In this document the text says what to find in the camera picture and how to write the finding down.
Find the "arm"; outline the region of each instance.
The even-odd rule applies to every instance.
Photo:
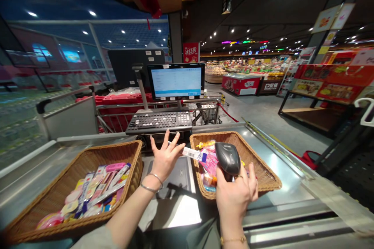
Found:
[[[221,168],[217,167],[217,207],[224,249],[248,248],[247,242],[242,243],[240,238],[244,236],[242,221],[248,203],[258,199],[253,163],[249,165],[249,178],[243,165],[240,175],[235,182],[226,182]]]
[[[176,146],[179,139],[179,133],[168,145],[169,130],[166,131],[164,143],[160,150],[156,148],[155,140],[151,136],[152,151],[155,159],[151,173],[157,175],[162,182],[170,175],[175,163],[179,157],[179,152],[185,147],[185,144]],[[148,175],[142,181],[142,184],[150,189],[158,190],[161,182],[155,176]],[[154,196],[154,192],[138,187],[130,198],[121,206],[118,212],[109,220],[106,227],[110,230],[113,242],[119,248],[126,248],[132,235],[134,234],[139,221],[147,208],[149,202]]]

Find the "tiled floor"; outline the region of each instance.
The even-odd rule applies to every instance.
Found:
[[[273,135],[285,146],[298,155],[305,151],[323,151],[332,143],[331,139],[320,135],[302,125],[278,115],[279,107],[283,98],[274,95],[269,96],[236,96],[228,91],[224,91],[221,85],[205,83],[208,91],[222,92],[226,96],[226,101],[230,104],[228,113],[238,121],[243,121],[242,117],[268,135]],[[289,99],[285,108],[309,107],[311,99],[296,98]],[[224,123],[234,122],[229,117],[222,118]]]

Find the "silver bracelet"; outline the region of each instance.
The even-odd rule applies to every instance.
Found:
[[[153,176],[155,176],[155,177],[160,181],[161,186],[160,186],[160,188],[159,188],[158,190],[155,190],[155,189],[148,188],[148,187],[144,186],[142,183],[140,183],[140,186],[141,186],[142,188],[144,188],[144,189],[146,189],[146,190],[148,190],[148,191],[151,191],[151,192],[153,192],[153,193],[158,193],[160,190],[162,190],[162,189],[164,188],[164,183],[161,181],[160,177],[158,177],[156,174],[153,174],[153,173],[149,173],[148,175],[153,175]]]

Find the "bracelet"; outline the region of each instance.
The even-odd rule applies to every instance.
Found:
[[[158,193],[160,190],[162,190],[164,188],[164,183],[161,181],[160,177],[158,177],[156,174],[153,174],[153,173],[149,173],[148,175],[153,175],[154,177],[156,177],[160,183],[161,183],[161,186],[158,190],[155,190],[155,189],[151,189],[151,188],[148,188],[147,186],[144,186],[142,183],[140,183],[140,186],[148,191],[151,191],[153,193]]]
[[[245,237],[245,235],[243,235],[240,238],[230,238],[228,240],[223,240],[223,237],[221,237],[220,241],[221,241],[221,246],[223,246],[225,242],[231,242],[231,241],[240,241],[242,244],[244,244],[244,242],[247,241],[247,238]]]

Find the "hand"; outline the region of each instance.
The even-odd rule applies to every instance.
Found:
[[[165,133],[164,143],[160,150],[157,149],[155,139],[151,136],[152,151],[155,156],[153,161],[152,173],[160,177],[161,181],[164,182],[173,170],[175,163],[179,157],[179,152],[186,146],[185,143],[176,146],[179,139],[179,132],[177,132],[173,141],[168,145],[170,132],[169,130]]]
[[[258,184],[253,163],[249,165],[249,178],[241,164],[240,175],[235,182],[227,182],[222,169],[217,166],[217,206],[221,224],[241,226],[247,206],[258,199]]]

